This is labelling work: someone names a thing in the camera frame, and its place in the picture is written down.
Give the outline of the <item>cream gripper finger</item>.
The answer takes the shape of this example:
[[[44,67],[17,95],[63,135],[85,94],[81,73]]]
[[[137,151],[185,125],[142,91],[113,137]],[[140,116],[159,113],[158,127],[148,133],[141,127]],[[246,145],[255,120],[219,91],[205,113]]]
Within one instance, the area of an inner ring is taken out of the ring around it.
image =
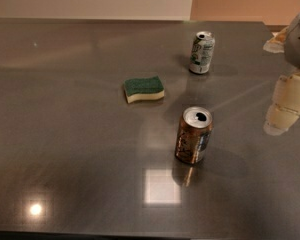
[[[275,85],[272,104],[264,123],[264,131],[279,136],[300,118],[300,70],[290,76],[281,75]]]
[[[283,53],[287,30],[288,28],[285,27],[280,32],[276,33],[264,44],[263,49],[270,53]]]

